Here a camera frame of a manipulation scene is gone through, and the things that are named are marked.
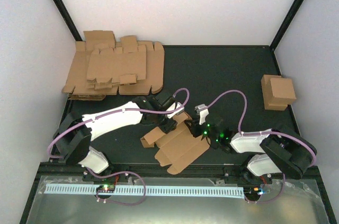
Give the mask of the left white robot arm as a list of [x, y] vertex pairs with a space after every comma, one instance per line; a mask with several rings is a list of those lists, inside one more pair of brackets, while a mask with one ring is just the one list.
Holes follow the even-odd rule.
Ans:
[[69, 113], [53, 138], [59, 157], [67, 165], [79, 164], [91, 169], [102, 181], [113, 177], [114, 169], [104, 153], [94, 149], [91, 142], [100, 136], [126, 126], [156, 125], [161, 132], [176, 128], [173, 119], [184, 111], [184, 106], [173, 95], [135, 97], [126, 104], [99, 113]]

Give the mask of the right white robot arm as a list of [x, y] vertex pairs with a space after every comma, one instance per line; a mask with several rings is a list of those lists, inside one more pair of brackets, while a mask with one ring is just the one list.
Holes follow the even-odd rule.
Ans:
[[248, 153], [241, 169], [242, 180], [254, 183], [260, 176], [282, 173], [299, 180], [316, 162], [317, 150], [289, 127], [278, 124], [264, 131], [234, 132], [221, 120], [206, 118], [185, 122], [192, 136], [201, 137], [210, 148], [221, 149], [227, 154]]

